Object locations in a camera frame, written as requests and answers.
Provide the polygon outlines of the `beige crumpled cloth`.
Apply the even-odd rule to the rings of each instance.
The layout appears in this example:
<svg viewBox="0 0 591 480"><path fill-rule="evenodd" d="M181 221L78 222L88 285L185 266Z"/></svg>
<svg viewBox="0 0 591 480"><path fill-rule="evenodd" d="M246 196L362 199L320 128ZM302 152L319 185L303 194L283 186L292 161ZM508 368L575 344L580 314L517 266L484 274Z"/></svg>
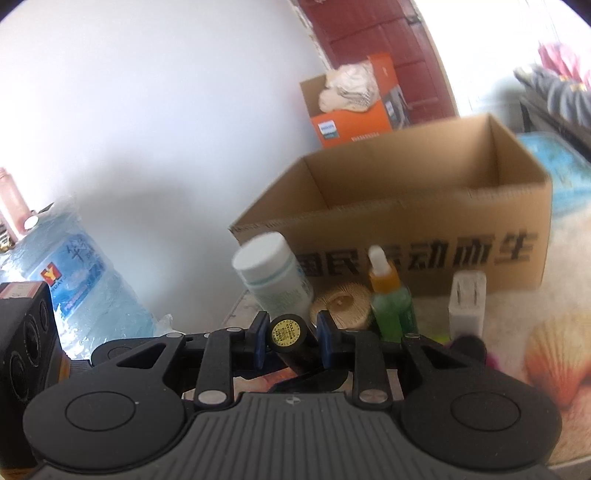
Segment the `beige crumpled cloth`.
<svg viewBox="0 0 591 480"><path fill-rule="evenodd" d="M318 107L332 111L367 112L380 100L380 90L369 60L342 65L325 74L325 88L318 95Z"/></svg>

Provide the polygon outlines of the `white pill bottle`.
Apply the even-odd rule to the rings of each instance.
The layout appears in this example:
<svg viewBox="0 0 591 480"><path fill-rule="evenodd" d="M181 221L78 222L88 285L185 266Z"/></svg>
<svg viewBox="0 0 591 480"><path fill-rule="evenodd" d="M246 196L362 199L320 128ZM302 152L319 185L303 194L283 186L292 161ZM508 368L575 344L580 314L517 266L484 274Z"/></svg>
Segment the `white pill bottle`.
<svg viewBox="0 0 591 480"><path fill-rule="evenodd" d="M239 247L231 266L264 311L276 318L310 313L314 291L287 240L279 232L253 237Z"/></svg>

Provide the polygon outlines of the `grey sofa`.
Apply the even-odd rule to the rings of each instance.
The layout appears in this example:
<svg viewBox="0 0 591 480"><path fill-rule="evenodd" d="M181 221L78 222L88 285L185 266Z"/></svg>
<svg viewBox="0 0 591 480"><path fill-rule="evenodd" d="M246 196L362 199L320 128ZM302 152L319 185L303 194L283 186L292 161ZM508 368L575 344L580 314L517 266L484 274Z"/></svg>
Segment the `grey sofa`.
<svg viewBox="0 0 591 480"><path fill-rule="evenodd" d="M590 91L568 77L534 65L517 69L523 130L555 133L590 161Z"/></svg>

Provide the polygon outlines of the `gold lid black jar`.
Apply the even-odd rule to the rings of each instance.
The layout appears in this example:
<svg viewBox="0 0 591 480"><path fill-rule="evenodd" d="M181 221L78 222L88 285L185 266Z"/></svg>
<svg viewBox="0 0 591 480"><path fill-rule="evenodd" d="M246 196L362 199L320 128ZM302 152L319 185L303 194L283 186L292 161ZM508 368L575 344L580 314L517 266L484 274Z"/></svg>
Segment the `gold lid black jar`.
<svg viewBox="0 0 591 480"><path fill-rule="evenodd" d="M370 290L359 283L345 283L315 297L311 304L311 324L317 326L317 316L328 311L335 325L342 330L367 330L373 320Z"/></svg>

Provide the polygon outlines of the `pink cloth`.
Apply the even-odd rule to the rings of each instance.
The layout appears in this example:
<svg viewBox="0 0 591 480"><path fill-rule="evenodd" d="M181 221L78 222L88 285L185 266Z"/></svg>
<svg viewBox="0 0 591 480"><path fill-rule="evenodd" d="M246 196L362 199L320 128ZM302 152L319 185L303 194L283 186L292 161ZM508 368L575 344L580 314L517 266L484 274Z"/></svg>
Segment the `pink cloth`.
<svg viewBox="0 0 591 480"><path fill-rule="evenodd" d="M539 47L538 53L544 68L590 88L589 52L577 52L562 44L545 44Z"/></svg>

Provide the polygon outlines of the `white power adapter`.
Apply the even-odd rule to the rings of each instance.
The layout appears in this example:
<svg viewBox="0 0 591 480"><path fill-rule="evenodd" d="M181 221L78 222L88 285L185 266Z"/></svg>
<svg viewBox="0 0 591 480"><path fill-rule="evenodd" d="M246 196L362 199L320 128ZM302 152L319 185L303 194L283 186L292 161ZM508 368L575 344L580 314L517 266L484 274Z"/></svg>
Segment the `white power adapter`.
<svg viewBox="0 0 591 480"><path fill-rule="evenodd" d="M452 340L462 336L483 336L486 298L487 277L484 272L462 270L454 274L448 306Z"/></svg>

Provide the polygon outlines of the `dark red door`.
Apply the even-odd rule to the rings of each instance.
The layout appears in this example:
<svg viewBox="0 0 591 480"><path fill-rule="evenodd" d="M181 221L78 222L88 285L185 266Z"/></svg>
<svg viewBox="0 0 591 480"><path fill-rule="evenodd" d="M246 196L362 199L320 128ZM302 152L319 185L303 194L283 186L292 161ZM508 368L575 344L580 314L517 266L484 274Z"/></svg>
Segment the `dark red door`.
<svg viewBox="0 0 591 480"><path fill-rule="evenodd" d="M456 117L456 102L435 44L412 1L298 3L332 67L391 56L413 124Z"/></svg>

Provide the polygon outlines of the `blue water jug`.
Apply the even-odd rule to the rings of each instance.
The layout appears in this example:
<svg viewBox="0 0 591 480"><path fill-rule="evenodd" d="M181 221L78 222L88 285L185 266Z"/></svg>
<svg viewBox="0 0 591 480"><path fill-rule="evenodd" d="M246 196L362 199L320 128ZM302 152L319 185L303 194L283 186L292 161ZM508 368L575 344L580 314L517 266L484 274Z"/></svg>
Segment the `blue water jug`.
<svg viewBox="0 0 591 480"><path fill-rule="evenodd" d="M154 335L155 320L84 229L77 211L54 204L1 255L1 280L45 281L61 346L75 360L103 343Z"/></svg>

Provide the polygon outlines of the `green dropper bottle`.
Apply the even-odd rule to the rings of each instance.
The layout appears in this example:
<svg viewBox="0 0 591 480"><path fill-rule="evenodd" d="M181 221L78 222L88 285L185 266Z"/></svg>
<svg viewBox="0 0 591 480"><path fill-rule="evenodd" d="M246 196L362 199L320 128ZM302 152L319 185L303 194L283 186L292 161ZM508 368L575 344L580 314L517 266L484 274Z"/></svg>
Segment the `green dropper bottle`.
<svg viewBox="0 0 591 480"><path fill-rule="evenodd" d="M382 247L370 246L368 257L374 318L384 341L399 343L406 334L418 332L412 294Z"/></svg>

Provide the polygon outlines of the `black cylinder yellow label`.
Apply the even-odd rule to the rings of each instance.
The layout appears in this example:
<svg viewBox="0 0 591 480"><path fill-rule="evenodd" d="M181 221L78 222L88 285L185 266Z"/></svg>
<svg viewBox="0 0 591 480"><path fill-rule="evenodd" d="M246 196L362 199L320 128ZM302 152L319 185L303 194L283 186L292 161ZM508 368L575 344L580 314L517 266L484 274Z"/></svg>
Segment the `black cylinder yellow label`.
<svg viewBox="0 0 591 480"><path fill-rule="evenodd" d="M267 337L270 349L297 375L304 375L315 368L318 360L317 340L300 316L286 314L276 317L270 323Z"/></svg>

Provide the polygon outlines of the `large brown cardboard box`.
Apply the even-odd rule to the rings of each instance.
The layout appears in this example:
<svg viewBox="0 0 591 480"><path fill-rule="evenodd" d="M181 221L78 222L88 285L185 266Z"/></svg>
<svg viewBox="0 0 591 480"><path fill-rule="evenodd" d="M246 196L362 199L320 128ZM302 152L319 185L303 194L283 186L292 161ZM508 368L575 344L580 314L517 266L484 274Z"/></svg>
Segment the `large brown cardboard box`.
<svg viewBox="0 0 591 480"><path fill-rule="evenodd" d="M445 295L478 270L490 291L543 280L552 181L490 115L436 121L294 162L231 225L239 243L283 234L315 291L369 282L384 249L415 295Z"/></svg>

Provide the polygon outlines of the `black round object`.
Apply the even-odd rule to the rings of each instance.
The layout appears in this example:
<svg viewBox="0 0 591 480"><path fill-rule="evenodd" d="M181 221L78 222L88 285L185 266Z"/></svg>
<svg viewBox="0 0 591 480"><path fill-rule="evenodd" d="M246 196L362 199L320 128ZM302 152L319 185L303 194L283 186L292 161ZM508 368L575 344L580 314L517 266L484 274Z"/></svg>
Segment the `black round object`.
<svg viewBox="0 0 591 480"><path fill-rule="evenodd" d="M449 348L452 351L470 357L481 364L487 363L488 350L484 341L478 336L459 336L450 343Z"/></svg>

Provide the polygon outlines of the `pink bottle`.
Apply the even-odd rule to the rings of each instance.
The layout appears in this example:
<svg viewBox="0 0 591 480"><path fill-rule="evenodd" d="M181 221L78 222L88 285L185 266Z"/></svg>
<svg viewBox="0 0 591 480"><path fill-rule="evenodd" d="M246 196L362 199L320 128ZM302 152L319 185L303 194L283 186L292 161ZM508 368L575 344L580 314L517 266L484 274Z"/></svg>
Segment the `pink bottle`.
<svg viewBox="0 0 591 480"><path fill-rule="evenodd" d="M23 240L38 224L38 215L26 204L12 176L0 169L1 221L14 243Z"/></svg>

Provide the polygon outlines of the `orange appliance box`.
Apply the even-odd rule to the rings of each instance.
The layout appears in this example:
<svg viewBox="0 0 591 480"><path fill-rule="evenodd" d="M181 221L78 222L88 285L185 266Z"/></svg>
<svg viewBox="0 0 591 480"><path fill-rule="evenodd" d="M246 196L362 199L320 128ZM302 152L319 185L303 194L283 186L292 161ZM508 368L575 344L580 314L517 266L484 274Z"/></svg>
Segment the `orange appliance box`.
<svg viewBox="0 0 591 480"><path fill-rule="evenodd" d="M311 125L325 148L410 125L407 102L387 53L342 65L300 87Z"/></svg>

